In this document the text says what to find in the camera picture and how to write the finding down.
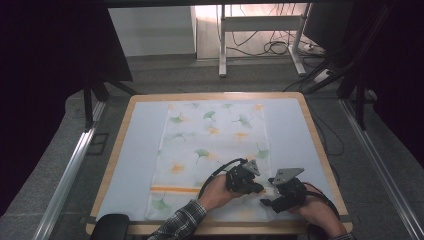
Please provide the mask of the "aluminium floor rail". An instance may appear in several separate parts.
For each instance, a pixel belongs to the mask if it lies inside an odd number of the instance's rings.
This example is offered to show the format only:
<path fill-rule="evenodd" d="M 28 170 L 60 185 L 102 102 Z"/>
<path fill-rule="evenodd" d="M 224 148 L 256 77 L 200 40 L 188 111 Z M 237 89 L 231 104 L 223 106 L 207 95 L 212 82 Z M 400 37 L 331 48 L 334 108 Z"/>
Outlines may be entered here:
<path fill-rule="evenodd" d="M 31 240 L 49 240 L 79 172 L 82 161 L 94 137 L 105 106 L 106 104 L 104 102 L 96 103 L 94 110 L 92 111 L 93 123 L 81 134 L 56 190 L 54 191 L 54 194 Z"/>
<path fill-rule="evenodd" d="M 375 145 L 371 141 L 368 133 L 361 128 L 354 116 L 354 109 L 349 100 L 341 99 L 339 101 L 350 125 L 353 128 L 367 158 L 370 160 L 373 168 L 380 179 L 389 199 L 391 200 L 396 212 L 398 213 L 403 225 L 405 226 L 411 240 L 424 240 L 424 228 L 419 222 L 411 205 L 408 203 L 400 188 L 395 183 L 392 175 L 389 173 Z"/>

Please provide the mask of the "white cabinet panel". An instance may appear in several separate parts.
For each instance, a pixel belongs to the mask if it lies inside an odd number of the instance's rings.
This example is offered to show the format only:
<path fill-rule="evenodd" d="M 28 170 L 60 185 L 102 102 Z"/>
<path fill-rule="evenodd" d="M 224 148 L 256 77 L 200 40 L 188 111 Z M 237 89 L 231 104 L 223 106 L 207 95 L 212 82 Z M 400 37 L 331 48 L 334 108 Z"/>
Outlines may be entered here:
<path fill-rule="evenodd" d="M 127 57 L 196 53 L 196 15 L 191 6 L 108 11 Z"/>

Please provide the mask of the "dark monitor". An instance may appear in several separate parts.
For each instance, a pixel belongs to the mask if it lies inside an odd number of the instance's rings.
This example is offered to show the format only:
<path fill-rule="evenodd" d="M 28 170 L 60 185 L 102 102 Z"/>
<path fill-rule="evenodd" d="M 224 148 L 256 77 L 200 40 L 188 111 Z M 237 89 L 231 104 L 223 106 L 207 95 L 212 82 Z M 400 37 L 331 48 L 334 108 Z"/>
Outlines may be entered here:
<path fill-rule="evenodd" d="M 327 52 L 340 48 L 352 8 L 352 2 L 313 3 L 303 35 Z"/>

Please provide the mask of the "person's left hand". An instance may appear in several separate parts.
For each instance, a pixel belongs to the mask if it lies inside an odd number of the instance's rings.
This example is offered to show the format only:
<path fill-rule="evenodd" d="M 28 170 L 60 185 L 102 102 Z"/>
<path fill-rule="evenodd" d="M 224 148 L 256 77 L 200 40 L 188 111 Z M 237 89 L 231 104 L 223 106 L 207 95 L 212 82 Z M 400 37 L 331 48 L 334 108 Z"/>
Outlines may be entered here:
<path fill-rule="evenodd" d="M 209 212 L 241 196 L 242 193 L 230 191 L 226 188 L 225 175 L 218 175 L 207 185 L 198 202 L 204 207 L 206 212 Z"/>

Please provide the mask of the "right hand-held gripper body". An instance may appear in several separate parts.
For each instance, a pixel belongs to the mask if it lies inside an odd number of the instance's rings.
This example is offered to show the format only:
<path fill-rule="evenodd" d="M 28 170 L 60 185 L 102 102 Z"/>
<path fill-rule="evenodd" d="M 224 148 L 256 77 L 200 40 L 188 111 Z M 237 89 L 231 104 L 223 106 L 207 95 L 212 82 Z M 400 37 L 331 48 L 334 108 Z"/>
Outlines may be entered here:
<path fill-rule="evenodd" d="M 271 201 L 271 208 L 280 213 L 301 205 L 306 198 L 306 187 L 297 178 L 304 171 L 303 168 L 279 169 L 270 183 L 274 185 L 280 196 Z"/>

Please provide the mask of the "black metal stand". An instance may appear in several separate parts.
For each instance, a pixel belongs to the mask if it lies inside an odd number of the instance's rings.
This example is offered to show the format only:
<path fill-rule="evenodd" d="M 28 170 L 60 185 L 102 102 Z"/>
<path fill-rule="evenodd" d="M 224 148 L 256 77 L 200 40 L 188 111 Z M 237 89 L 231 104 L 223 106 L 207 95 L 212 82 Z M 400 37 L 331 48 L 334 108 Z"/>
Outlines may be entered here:
<path fill-rule="evenodd" d="M 328 84 L 343 77 L 343 81 L 336 91 L 337 96 L 340 99 L 347 99 L 353 91 L 356 91 L 354 119 L 362 130 L 366 129 L 363 121 L 366 82 L 361 76 L 361 70 L 368 51 L 371 49 L 373 42 L 375 41 L 378 33 L 381 31 L 392 9 L 393 2 L 391 0 L 382 0 L 373 20 L 365 26 L 363 41 L 359 48 L 355 51 L 352 60 L 345 67 L 336 71 L 330 77 L 327 77 L 322 82 L 303 91 L 304 94 L 312 94 L 324 86 L 327 86 Z"/>
<path fill-rule="evenodd" d="M 130 96 L 139 95 L 139 92 L 135 89 L 109 77 L 101 76 L 98 79 L 86 78 L 84 80 L 83 88 L 86 132 L 88 132 L 94 126 L 94 113 L 91 94 L 94 94 L 98 101 L 102 103 L 106 102 L 109 99 L 109 92 L 105 86 L 106 83 L 111 84 L 112 86 L 129 94 Z"/>

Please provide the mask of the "person's right hand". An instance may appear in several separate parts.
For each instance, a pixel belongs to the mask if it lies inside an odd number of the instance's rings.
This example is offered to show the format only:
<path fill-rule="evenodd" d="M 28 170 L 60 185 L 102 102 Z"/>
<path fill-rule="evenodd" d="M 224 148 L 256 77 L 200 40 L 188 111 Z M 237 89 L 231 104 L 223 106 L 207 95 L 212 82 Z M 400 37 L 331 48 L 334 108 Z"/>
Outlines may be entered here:
<path fill-rule="evenodd" d="M 307 196 L 301 205 L 289 209 L 288 212 L 300 215 L 308 223 L 322 228 L 330 239 L 347 234 L 345 226 L 333 210 L 318 197 Z"/>

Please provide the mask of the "white leaf-print cloth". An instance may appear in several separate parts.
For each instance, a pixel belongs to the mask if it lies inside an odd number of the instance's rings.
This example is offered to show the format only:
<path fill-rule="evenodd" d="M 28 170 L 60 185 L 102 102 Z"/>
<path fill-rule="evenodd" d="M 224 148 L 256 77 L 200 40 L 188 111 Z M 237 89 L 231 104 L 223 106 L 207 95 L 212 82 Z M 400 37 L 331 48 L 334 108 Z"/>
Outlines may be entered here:
<path fill-rule="evenodd" d="M 213 172 L 229 173 L 242 160 L 255 161 L 247 172 L 262 190 L 213 211 L 215 222 L 265 222 L 271 214 L 260 199 L 271 196 L 270 147 L 264 105 L 243 102 L 175 102 L 168 105 L 151 181 L 145 218 L 165 220 L 199 191 Z"/>

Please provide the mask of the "white desk frame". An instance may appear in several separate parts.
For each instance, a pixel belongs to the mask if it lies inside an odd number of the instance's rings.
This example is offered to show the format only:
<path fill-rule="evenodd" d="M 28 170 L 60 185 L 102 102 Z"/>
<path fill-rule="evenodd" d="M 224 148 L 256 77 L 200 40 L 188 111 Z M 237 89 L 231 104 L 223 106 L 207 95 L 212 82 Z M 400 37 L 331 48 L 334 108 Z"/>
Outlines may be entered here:
<path fill-rule="evenodd" d="M 305 76 L 306 70 L 298 53 L 299 43 L 303 34 L 304 26 L 308 17 L 311 3 L 307 3 L 301 15 L 283 16 L 240 16 L 226 17 L 225 6 L 221 6 L 220 18 L 220 54 L 219 76 L 227 75 L 226 56 L 226 33 L 247 31 L 295 31 L 296 35 L 292 43 L 288 44 L 288 51 L 299 76 Z"/>

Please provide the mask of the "white power strip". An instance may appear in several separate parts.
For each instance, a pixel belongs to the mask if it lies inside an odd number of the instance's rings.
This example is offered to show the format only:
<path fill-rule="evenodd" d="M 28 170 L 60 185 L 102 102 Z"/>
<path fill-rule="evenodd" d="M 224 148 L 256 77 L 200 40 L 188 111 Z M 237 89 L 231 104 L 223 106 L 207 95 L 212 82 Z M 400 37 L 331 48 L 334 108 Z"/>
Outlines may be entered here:
<path fill-rule="evenodd" d="M 331 76 L 332 74 L 333 74 L 332 70 L 324 69 L 315 77 L 314 82 L 320 83 L 323 80 L 325 80 L 326 78 L 328 78 L 329 76 Z"/>

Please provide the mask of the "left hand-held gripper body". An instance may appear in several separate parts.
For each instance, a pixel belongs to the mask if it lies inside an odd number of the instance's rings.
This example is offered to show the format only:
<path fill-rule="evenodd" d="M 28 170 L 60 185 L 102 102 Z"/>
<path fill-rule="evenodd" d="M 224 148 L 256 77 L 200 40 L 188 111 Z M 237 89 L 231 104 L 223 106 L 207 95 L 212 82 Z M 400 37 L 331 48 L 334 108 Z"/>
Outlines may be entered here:
<path fill-rule="evenodd" d="M 259 175 L 260 172 L 255 160 L 241 159 L 239 165 L 226 173 L 226 188 L 242 194 L 254 193 L 254 186 L 261 185 L 254 181 L 255 177 Z"/>

